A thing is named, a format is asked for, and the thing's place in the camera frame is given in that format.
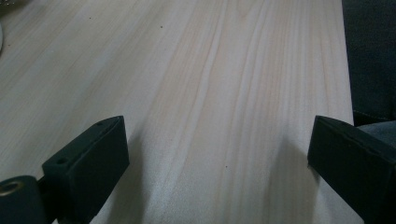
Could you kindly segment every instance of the black plastic part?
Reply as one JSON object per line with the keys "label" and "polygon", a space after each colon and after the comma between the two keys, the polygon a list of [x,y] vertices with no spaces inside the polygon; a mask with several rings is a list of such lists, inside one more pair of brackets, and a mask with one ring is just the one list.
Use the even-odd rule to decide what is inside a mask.
{"label": "black plastic part", "polygon": [[17,176],[0,183],[0,223],[48,223],[34,177]]}
{"label": "black plastic part", "polygon": [[64,213],[64,204],[60,203],[55,189],[50,188],[46,177],[38,180],[38,188],[40,189],[41,200],[44,204],[48,223],[52,223],[57,217],[61,217]]}
{"label": "black plastic part", "polygon": [[308,164],[366,223],[396,223],[396,149],[352,125],[317,116]]}
{"label": "black plastic part", "polygon": [[92,125],[43,164],[46,188],[62,207],[58,220],[89,223],[129,165],[123,117]]}

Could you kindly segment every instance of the wood grain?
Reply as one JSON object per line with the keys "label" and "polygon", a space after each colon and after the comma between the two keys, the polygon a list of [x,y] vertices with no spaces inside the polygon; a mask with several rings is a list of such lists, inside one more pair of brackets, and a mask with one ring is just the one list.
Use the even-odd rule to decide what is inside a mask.
{"label": "wood grain", "polygon": [[92,223],[362,223],[306,153],[352,122],[340,0],[35,0],[2,14],[0,179],[123,115]]}

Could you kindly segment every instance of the light wood surface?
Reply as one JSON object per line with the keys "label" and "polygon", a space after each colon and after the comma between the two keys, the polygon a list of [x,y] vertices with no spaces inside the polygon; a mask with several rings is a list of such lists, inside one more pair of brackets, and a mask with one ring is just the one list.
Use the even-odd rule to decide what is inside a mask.
{"label": "light wood surface", "polygon": [[2,13],[0,179],[123,115],[131,166],[92,223],[362,223],[307,168],[352,122],[340,0],[32,0]]}

